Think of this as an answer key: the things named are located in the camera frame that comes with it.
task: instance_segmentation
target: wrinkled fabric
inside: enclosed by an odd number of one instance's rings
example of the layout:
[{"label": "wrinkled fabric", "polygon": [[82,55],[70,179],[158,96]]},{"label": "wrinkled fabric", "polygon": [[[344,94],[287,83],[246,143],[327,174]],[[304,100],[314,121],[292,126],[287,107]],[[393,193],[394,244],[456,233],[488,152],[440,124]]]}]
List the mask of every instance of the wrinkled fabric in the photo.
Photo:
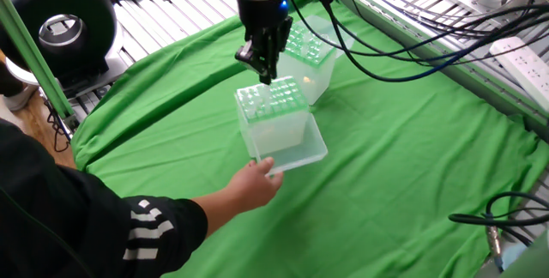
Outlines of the wrinkled fabric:
[{"label": "wrinkled fabric", "polygon": [[[302,12],[327,18],[310,1],[299,0]],[[333,6],[365,41],[401,48]],[[243,37],[235,17],[136,63],[77,131],[78,167],[122,196],[193,197],[225,186],[250,159],[233,98],[258,82],[234,60]],[[358,60],[389,77],[426,69]],[[470,278],[488,254],[484,229],[447,216],[528,191],[549,162],[537,136],[440,73],[389,84],[341,56],[311,110],[328,156],[287,172],[268,206],[231,221],[168,277]],[[509,209],[502,200],[494,211]]]}]

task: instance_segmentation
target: white stripe print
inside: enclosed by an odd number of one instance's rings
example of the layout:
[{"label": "white stripe print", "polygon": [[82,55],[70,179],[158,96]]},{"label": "white stripe print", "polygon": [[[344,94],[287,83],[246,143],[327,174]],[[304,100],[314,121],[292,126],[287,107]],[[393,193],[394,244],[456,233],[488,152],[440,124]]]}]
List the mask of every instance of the white stripe print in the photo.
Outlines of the white stripe print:
[{"label": "white stripe print", "polygon": [[146,209],[149,204],[150,203],[147,200],[139,202],[139,206],[143,207],[144,209]]},{"label": "white stripe print", "polygon": [[158,228],[151,230],[145,227],[137,227],[130,231],[130,238],[132,239],[159,239],[166,231],[173,229],[173,224],[170,221],[164,221],[158,225]]},{"label": "white stripe print", "polygon": [[124,260],[154,260],[158,254],[158,249],[135,249],[124,253]]},{"label": "white stripe print", "polygon": [[148,214],[136,214],[134,211],[131,212],[131,219],[136,219],[139,221],[155,221],[158,215],[162,214],[157,208],[151,209]]}]

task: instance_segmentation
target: wooden floor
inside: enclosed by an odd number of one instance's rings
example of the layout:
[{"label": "wooden floor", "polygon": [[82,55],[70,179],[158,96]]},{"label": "wooden floor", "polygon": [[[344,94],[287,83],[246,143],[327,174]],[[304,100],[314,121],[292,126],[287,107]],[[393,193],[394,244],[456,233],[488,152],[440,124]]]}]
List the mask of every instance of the wooden floor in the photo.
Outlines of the wooden floor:
[{"label": "wooden floor", "polygon": [[[13,113],[8,110],[3,103],[3,97],[0,95],[0,118],[17,125],[27,135],[41,142],[59,165],[75,167],[70,146],[62,153],[55,151],[55,130],[47,122],[48,115],[50,115],[50,112],[45,107],[44,101],[40,98],[38,92],[33,94],[27,107]],[[67,139],[65,136],[57,136],[57,149],[63,149],[66,145]]]}]

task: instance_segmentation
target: transparent container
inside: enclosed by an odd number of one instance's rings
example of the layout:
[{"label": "transparent container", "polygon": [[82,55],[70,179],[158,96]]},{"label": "transparent container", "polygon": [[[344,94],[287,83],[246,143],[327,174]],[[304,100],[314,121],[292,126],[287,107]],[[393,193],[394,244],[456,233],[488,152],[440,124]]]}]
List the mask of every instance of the transparent container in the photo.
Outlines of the transparent container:
[{"label": "transparent container", "polygon": [[[340,45],[330,21],[316,15],[305,19],[323,38]],[[350,49],[354,39],[342,31],[341,34],[347,48]],[[277,65],[278,75],[293,76],[303,89],[307,102],[312,106],[328,88],[335,59],[341,54],[343,51],[322,42],[307,29],[302,21],[298,21],[292,25],[286,50],[280,55]]]},{"label": "transparent container", "polygon": [[269,174],[319,161],[328,153],[299,84],[292,77],[240,88],[240,132],[250,157],[274,158]]}]

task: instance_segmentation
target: black jacket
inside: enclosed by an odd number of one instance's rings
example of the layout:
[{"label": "black jacket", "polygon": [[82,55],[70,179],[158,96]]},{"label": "black jacket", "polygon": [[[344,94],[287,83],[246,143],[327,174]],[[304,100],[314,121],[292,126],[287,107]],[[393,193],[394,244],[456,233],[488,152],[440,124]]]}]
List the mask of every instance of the black jacket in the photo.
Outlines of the black jacket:
[{"label": "black jacket", "polygon": [[[156,260],[156,268],[135,271],[136,261],[123,260],[124,252],[129,245],[151,245],[143,239],[129,243],[130,231],[142,223],[130,218],[139,198],[120,198],[95,176],[57,166],[38,142],[1,119],[0,188],[77,251],[97,278],[157,277],[176,270],[202,243],[208,228],[206,215],[194,202],[149,197],[162,219],[175,227],[159,244],[163,260]],[[86,277],[69,254],[2,193],[0,276]]]}]

